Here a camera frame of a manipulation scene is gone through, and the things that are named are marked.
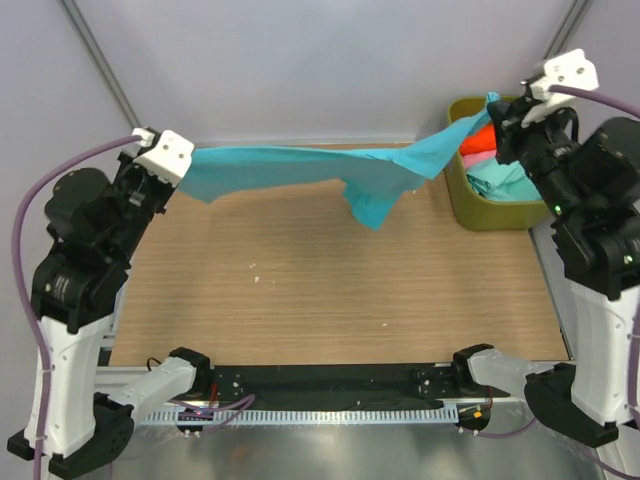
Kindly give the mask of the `blue t shirt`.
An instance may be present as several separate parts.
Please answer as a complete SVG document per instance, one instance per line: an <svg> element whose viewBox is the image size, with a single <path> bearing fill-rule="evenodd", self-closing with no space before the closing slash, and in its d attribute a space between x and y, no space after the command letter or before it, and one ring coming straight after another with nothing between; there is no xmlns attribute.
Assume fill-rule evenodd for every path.
<svg viewBox="0 0 640 480"><path fill-rule="evenodd" d="M247 190L340 180L352 216L378 230L406 192L435 179L463 141L490 121L486 108L402 148L199 148L179 191L204 203Z"/></svg>

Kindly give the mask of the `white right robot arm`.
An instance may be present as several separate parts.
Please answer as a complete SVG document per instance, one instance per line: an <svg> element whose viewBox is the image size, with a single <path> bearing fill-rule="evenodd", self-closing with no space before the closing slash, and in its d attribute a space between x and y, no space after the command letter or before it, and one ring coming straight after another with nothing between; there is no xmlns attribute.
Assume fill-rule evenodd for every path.
<svg viewBox="0 0 640 480"><path fill-rule="evenodd" d="M519 161L552 214L552 239L577 297L573 363L544 368L478 344L455 353L452 387L492 387L534 418L589 447L639 423L639 123L606 120L584 142L569 107L527 122L536 101L494 101L498 159Z"/></svg>

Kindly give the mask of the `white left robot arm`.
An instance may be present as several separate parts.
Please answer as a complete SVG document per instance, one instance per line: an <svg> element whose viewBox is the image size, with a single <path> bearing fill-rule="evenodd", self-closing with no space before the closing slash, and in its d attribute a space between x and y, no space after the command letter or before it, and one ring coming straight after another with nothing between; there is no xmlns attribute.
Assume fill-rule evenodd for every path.
<svg viewBox="0 0 640 480"><path fill-rule="evenodd" d="M45 207L53 244L35 270L29 302L44 353L29 423L7 443L22 459L46 460L51 477L76 479L113 462L164 402L199 400L211 390L210 360L184 347L116 393L94 389L132 256L190 164L189 151L162 146L122 154L113 178L81 168L54 185Z"/></svg>

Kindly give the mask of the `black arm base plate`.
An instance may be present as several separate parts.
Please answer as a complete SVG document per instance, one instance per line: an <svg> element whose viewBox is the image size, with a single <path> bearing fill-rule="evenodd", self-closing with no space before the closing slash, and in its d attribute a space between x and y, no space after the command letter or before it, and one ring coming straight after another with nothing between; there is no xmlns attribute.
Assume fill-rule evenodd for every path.
<svg viewBox="0 0 640 480"><path fill-rule="evenodd" d="M279 408L311 403L418 398L483 397L486 388L453 364L395 363L343 365L216 366L212 383L218 399L230 403L247 395Z"/></svg>

